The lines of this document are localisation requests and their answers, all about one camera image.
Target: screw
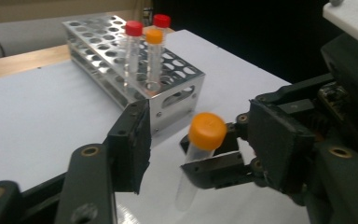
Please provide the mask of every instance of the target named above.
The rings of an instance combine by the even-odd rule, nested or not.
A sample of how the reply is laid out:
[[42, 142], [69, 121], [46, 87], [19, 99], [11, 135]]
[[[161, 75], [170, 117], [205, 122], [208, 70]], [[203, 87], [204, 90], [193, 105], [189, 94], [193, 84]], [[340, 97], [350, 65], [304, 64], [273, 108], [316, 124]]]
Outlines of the screw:
[[240, 121], [246, 121], [247, 119], [248, 119], [248, 117], [246, 115], [240, 116]]

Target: test tube rack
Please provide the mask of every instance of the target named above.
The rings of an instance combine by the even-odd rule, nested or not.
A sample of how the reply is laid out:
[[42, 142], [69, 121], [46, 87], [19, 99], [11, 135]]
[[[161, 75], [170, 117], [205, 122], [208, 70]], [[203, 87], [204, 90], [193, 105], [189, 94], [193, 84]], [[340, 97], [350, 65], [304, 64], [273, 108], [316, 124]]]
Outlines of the test tube rack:
[[139, 69], [125, 77], [125, 24], [118, 16], [62, 23], [71, 59], [122, 108], [149, 99], [151, 132], [156, 133], [194, 111], [205, 74], [165, 48], [160, 88], [147, 82], [147, 43], [140, 44]]

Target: white paper sheet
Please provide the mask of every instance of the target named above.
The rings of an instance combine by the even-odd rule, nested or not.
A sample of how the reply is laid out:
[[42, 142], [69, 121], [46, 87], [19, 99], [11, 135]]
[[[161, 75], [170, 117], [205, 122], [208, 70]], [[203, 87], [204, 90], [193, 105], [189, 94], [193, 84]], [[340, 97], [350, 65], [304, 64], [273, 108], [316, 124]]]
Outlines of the white paper sheet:
[[[288, 83], [183, 30], [167, 48], [206, 74], [195, 113], [216, 113], [225, 122], [249, 110], [249, 100]], [[67, 169], [71, 153], [101, 143], [121, 110], [71, 61], [0, 78], [0, 180], [29, 189]], [[139, 223], [309, 223], [304, 207], [255, 184], [199, 190], [191, 209], [174, 208], [185, 159], [179, 146], [191, 117], [153, 136], [150, 166], [140, 195], [117, 193], [117, 207]], [[240, 140], [246, 162], [254, 157]]]

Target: clear plastic tube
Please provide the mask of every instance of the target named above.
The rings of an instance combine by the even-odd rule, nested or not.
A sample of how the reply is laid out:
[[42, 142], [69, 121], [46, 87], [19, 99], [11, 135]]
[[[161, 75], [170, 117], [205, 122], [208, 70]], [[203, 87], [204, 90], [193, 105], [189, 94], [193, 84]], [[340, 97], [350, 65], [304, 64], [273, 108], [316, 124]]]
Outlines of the clear plastic tube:
[[140, 36], [127, 36], [124, 71], [126, 77], [138, 72]]
[[[226, 136], [225, 122], [212, 113], [199, 113], [191, 121], [188, 139], [190, 145], [185, 163], [211, 158], [221, 146]], [[187, 210], [192, 204], [198, 188], [183, 173], [176, 193], [175, 206], [180, 211]]]
[[[185, 163], [211, 158], [214, 150], [202, 150], [190, 144], [186, 153]], [[185, 174], [182, 174], [176, 193], [175, 206], [180, 211], [187, 210], [193, 203], [198, 188], [194, 186]]]
[[161, 53], [162, 45], [149, 44], [147, 47], [147, 81], [159, 83], [161, 76]]
[[134, 77], [138, 72], [139, 48], [144, 26], [139, 21], [127, 21], [125, 38], [124, 75]]
[[162, 32], [150, 29], [146, 32], [147, 42], [147, 83], [150, 91], [157, 91], [160, 87], [161, 55], [162, 55]]

